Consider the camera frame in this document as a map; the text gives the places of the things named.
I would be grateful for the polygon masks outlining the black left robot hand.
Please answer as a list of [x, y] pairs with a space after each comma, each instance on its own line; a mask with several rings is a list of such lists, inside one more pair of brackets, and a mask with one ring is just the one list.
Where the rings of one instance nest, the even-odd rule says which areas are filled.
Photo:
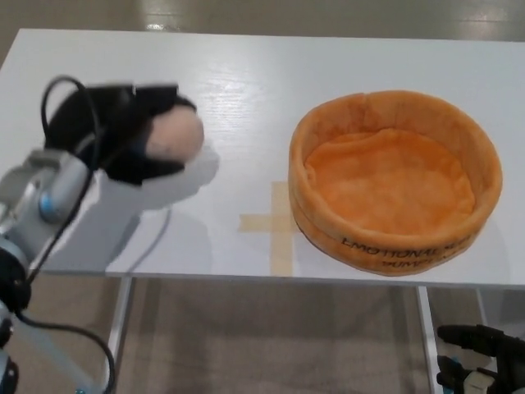
[[[87, 88], [102, 131], [95, 166], [113, 181], [140, 186], [144, 181], [185, 169], [182, 158], [155, 158], [146, 152], [153, 123], [170, 110], [196, 113], [195, 105], [179, 95], [177, 85], [99, 85]], [[92, 162], [92, 111], [80, 91], [69, 94], [44, 127], [47, 149], [67, 151], [84, 164]]]

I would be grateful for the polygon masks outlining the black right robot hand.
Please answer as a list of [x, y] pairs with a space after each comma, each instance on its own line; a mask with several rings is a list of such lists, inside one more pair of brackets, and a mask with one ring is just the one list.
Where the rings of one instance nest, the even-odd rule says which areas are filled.
[[436, 381], [446, 393], [509, 394], [524, 392], [524, 341], [485, 325], [442, 325], [437, 336], [446, 343], [495, 359], [496, 370], [466, 369], [439, 355]]

